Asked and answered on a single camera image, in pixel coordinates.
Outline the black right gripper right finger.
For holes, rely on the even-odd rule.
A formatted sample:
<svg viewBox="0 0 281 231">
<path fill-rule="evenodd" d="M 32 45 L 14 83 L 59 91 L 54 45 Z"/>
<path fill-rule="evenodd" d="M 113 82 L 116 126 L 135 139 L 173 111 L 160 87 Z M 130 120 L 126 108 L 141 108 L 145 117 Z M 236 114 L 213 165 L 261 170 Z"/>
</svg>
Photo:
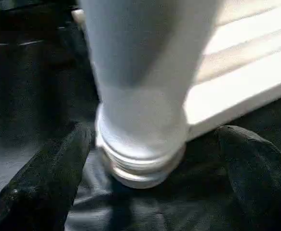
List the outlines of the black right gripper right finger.
<svg viewBox="0 0 281 231">
<path fill-rule="evenodd" d="M 281 231 L 281 151 L 238 126 L 221 126 L 215 135 L 232 189 L 253 226 Z"/>
</svg>

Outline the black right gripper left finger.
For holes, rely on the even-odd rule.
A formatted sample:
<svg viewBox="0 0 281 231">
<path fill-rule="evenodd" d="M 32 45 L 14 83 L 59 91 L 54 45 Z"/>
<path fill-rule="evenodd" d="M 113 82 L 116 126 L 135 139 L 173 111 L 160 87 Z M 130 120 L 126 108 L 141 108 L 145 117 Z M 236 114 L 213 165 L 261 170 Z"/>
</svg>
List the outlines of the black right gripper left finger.
<svg viewBox="0 0 281 231">
<path fill-rule="evenodd" d="M 70 122 L 0 191 L 0 231 L 63 231 L 94 134 Z"/>
</svg>

